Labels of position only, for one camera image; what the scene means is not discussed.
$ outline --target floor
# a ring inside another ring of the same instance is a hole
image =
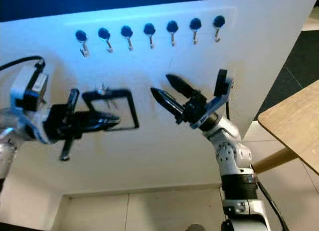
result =
[[[272,154],[282,145],[253,122],[245,144],[254,161]],[[294,160],[259,175],[277,202],[290,230],[319,230],[319,177],[300,160]],[[225,219],[219,189],[199,189],[139,193],[118,196],[73,198],[69,201],[57,231],[184,231],[190,224],[201,224],[208,231],[219,231]],[[265,202],[273,231],[280,223]]]

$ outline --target metal hook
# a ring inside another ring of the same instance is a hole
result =
[[[224,24],[225,24],[225,18],[222,15],[215,17],[213,22],[213,25],[216,28],[215,42],[219,42],[221,40],[221,37],[219,36],[219,30]]]
[[[124,36],[129,42],[129,50],[133,50],[133,46],[131,43],[131,36],[133,35],[132,29],[125,25],[122,27],[121,35]]]
[[[155,31],[156,30],[155,30],[154,25],[152,23],[147,23],[144,26],[144,33],[150,38],[150,47],[151,47],[151,49],[154,48],[152,36],[154,35]]]
[[[88,50],[88,47],[86,46],[85,42],[82,43],[82,46],[83,46],[83,49],[80,49],[82,55],[83,55],[84,57],[89,56],[89,50]]]
[[[109,39],[111,37],[111,34],[109,33],[109,31],[105,28],[100,28],[99,29],[99,32],[98,32],[98,35],[99,37],[104,40],[106,42],[106,44],[108,45],[109,48],[107,48],[106,50],[109,52],[109,53],[112,53],[113,52],[113,48],[109,42]]]
[[[197,44],[197,30],[201,28],[201,21],[199,18],[194,18],[190,21],[189,28],[193,31],[193,43]]]
[[[170,37],[171,45],[172,45],[172,46],[175,46],[174,34],[175,34],[175,33],[177,32],[177,30],[178,30],[177,22],[174,21],[174,20],[171,20],[171,21],[167,24],[166,30],[167,30],[167,31],[170,33],[170,35],[171,35],[171,37]]]
[[[219,36],[219,30],[220,28],[217,28],[216,29],[216,33],[215,33],[215,41],[216,42],[219,42],[221,40],[220,36]]]
[[[82,55],[83,55],[84,57],[89,56],[89,50],[88,50],[88,47],[87,47],[86,44],[85,44],[85,42],[86,42],[87,39],[88,39],[87,34],[86,34],[84,31],[82,31],[82,30],[78,30],[78,31],[76,31],[76,33],[75,33],[75,37],[76,37],[76,39],[78,40],[78,42],[80,42],[80,43],[82,44],[83,49],[80,49]]]

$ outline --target white board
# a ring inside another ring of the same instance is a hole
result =
[[[177,126],[159,106],[150,87],[167,90],[179,101],[165,78],[184,77],[212,98],[220,68],[234,76],[230,97],[232,121],[244,135],[282,68],[315,0],[203,0],[145,7],[102,10],[0,23],[0,62],[30,54],[42,55],[50,73],[49,100],[66,102],[70,88],[92,90],[103,82],[111,88],[129,87],[140,129],[87,134],[76,141],[71,160],[58,161],[62,143],[53,146],[27,143],[19,151],[14,169],[44,180],[63,193],[87,193],[145,187],[219,183],[212,145],[199,130]],[[214,41],[212,21],[226,18],[222,40]],[[198,17],[202,28],[192,44],[189,22]],[[166,24],[176,20],[176,46],[170,44]],[[145,23],[156,28],[155,48],[143,33]],[[120,35],[123,25],[134,34],[133,51]],[[111,33],[114,53],[97,31]],[[75,31],[88,36],[90,57],[80,53]],[[0,105],[7,107],[8,89],[18,67],[0,74]],[[79,101],[78,109],[84,109]]]

